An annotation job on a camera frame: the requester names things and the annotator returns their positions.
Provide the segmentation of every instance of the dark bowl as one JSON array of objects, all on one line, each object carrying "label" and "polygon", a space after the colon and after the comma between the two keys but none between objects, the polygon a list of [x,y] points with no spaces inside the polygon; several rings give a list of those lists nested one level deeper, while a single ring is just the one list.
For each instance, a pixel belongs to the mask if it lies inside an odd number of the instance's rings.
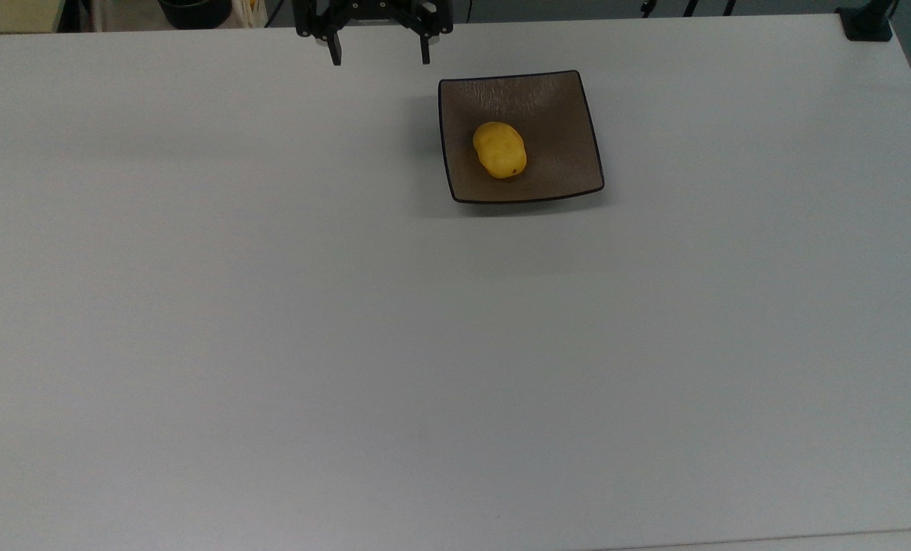
[{"label": "dark bowl", "polygon": [[231,17],[231,0],[159,0],[166,21],[183,29],[217,28]]},{"label": "dark bowl", "polygon": [[[584,85],[576,70],[514,77],[459,78],[438,83],[445,174],[460,203],[525,203],[564,199],[605,186]],[[472,136],[500,121],[524,140],[526,168],[490,177]]]}]

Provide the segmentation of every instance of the black cable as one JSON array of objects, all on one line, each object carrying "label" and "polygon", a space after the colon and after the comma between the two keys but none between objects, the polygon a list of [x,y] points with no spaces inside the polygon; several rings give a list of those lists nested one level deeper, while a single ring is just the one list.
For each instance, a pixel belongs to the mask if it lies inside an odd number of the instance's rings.
[{"label": "black cable", "polygon": [[284,3],[285,3],[285,0],[278,0],[278,4],[277,4],[277,6],[275,6],[275,10],[272,11],[272,15],[269,15],[268,21],[265,22],[265,28],[271,27],[272,22],[275,20],[275,15],[278,14],[278,11],[281,10],[281,4],[284,4]]},{"label": "black cable", "polygon": [[698,3],[700,3],[700,0],[690,0],[690,3],[686,5],[686,11],[683,12],[683,17],[693,17],[693,10],[697,9]]}]

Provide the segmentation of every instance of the brown plate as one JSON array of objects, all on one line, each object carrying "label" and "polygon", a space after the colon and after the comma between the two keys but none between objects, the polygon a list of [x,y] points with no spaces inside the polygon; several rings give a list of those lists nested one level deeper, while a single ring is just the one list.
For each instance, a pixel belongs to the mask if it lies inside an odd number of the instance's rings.
[{"label": "brown plate", "polygon": [[[438,83],[441,150],[452,199],[524,203],[564,199],[605,186],[584,85],[576,70]],[[526,168],[496,179],[479,162],[472,136],[484,122],[517,129]]]}]

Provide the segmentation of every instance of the white table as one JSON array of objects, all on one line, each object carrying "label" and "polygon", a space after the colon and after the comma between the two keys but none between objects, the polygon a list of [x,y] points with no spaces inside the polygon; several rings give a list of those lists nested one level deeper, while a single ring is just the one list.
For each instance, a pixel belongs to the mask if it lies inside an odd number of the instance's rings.
[{"label": "white table", "polygon": [[[0,37],[0,549],[911,529],[911,73],[835,15]],[[438,78],[607,186],[451,201]]]}]

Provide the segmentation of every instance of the plate rim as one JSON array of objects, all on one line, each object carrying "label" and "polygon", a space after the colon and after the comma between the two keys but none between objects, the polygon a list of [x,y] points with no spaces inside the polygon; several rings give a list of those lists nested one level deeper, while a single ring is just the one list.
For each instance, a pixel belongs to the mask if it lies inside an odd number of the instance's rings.
[{"label": "plate rim", "polygon": [[[601,177],[601,185],[596,188],[587,189],[587,191],[579,191],[577,193],[570,193],[568,195],[554,195],[553,197],[539,197],[536,199],[512,199],[509,201],[480,201],[477,199],[460,199],[455,196],[455,187],[452,185],[452,175],[451,171],[448,168],[448,150],[445,145],[445,132],[444,132],[444,119],[441,115],[441,87],[445,83],[468,83],[468,81],[473,80],[503,80],[503,78],[526,78],[526,77],[545,77],[549,74],[565,74],[565,73],[574,73],[578,76],[578,86],[581,87],[581,100],[584,101],[584,112],[587,114],[587,124],[588,128],[591,129],[591,141],[594,143],[594,156],[598,160],[598,175]],[[577,69],[567,69],[567,70],[547,70],[547,72],[542,73],[522,73],[522,74],[497,74],[494,77],[465,77],[465,78],[441,78],[438,81],[438,134],[441,136],[441,160],[445,163],[445,179],[448,181],[448,193],[452,196],[452,200],[456,203],[470,204],[470,205],[511,205],[511,204],[521,204],[521,203],[542,203],[546,201],[557,201],[560,199],[570,199],[572,197],[580,197],[581,195],[588,195],[589,193],[595,193],[602,191],[605,188],[605,170],[601,164],[601,151],[598,147],[598,134],[594,131],[594,121],[591,119],[591,106],[587,104],[587,92],[584,91],[584,80],[581,78],[581,72],[578,72]]]}]

